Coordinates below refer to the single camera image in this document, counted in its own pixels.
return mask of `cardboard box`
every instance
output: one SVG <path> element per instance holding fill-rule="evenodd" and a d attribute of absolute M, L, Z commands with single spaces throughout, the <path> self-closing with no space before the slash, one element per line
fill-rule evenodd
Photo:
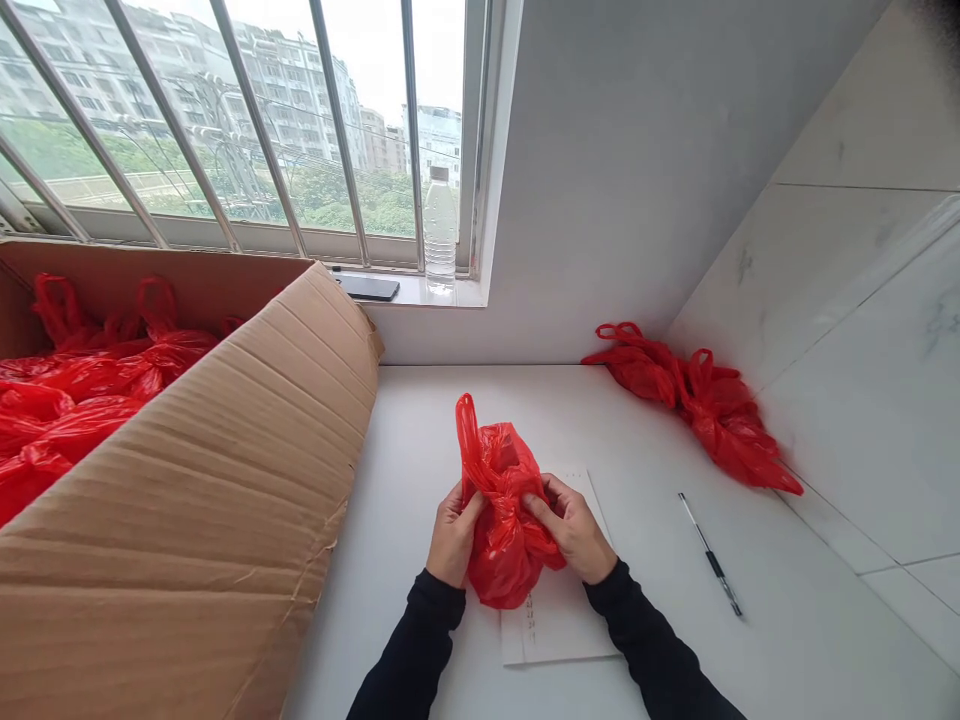
<path fill-rule="evenodd" d="M 279 716 L 376 397 L 375 329 L 308 261 L 9 242 L 4 357 L 42 348 L 40 271 L 101 317 L 152 273 L 184 327 L 255 317 L 0 530 L 0 718 Z"/>

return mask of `person's left hand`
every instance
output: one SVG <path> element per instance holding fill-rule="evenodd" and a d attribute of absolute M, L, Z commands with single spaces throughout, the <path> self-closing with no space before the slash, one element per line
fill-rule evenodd
<path fill-rule="evenodd" d="M 437 522 L 427 556 L 427 572 L 460 589 L 465 585 L 467 563 L 473 549 L 473 528 L 486 506 L 486 498 L 483 493 L 475 493 L 461 513 L 462 503 L 463 486 L 458 482 L 437 508 Z"/>

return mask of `smartphone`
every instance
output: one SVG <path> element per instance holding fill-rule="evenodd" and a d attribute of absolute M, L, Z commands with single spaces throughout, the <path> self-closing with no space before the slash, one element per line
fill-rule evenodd
<path fill-rule="evenodd" d="M 334 275 L 340 287 L 354 300 L 383 300 L 390 302 L 400 292 L 400 283 L 396 280 L 378 280 L 376 278 L 354 277 L 353 275 Z"/>

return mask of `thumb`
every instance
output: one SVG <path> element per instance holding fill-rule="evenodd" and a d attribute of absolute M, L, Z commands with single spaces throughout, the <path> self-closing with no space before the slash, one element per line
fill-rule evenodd
<path fill-rule="evenodd" d="M 484 497 L 483 493 L 479 490 L 473 494 L 473 497 L 470 498 L 470 502 L 467 503 L 467 506 L 463 509 L 463 512 L 460 513 L 460 517 L 457 518 L 457 522 L 464 523 L 467 527 L 472 528 L 477 524 L 477 518 L 480 517 L 480 513 L 483 512 L 483 509 L 487 506 L 487 499 Z"/>
<path fill-rule="evenodd" d="M 530 514 L 556 537 L 557 532 L 563 528 L 563 519 L 557 517 L 549 505 L 532 493 L 523 496 L 523 504 Z"/>

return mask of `greenery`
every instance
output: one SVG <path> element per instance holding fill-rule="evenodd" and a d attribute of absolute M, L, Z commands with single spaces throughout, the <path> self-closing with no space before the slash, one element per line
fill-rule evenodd
<path fill-rule="evenodd" d="M 122 200 L 118 201 L 103 167 L 72 124 L 56 120 L 4 119 L 0 121 L 0 132 L 20 150 L 44 180 L 92 178 L 97 183 L 104 183 L 103 191 L 110 194 L 110 198 L 100 200 L 78 197 L 77 204 L 126 207 Z M 128 133 L 102 130 L 100 137 L 125 174 L 163 175 L 162 187 L 141 193 L 151 212 L 213 217 L 172 138 L 142 129 Z M 246 149 L 234 153 L 244 159 L 246 169 L 250 171 L 248 177 L 259 186 L 261 197 L 250 198 L 234 187 L 223 166 L 223 158 L 218 157 L 222 155 L 218 148 L 198 145 L 195 149 L 231 219 L 284 221 L 283 210 L 261 158 L 251 157 Z M 346 182 L 336 162 L 286 149 L 281 150 L 280 159 L 297 220 L 303 226 L 354 232 Z M 15 184 L 21 182 L 6 163 L 0 163 L 0 177 Z M 414 236 L 413 193 L 408 176 L 357 172 L 356 181 L 364 228 L 368 233 Z M 63 194 L 64 185 L 54 185 Z M 64 199 L 67 203 L 74 202 L 66 195 Z"/>

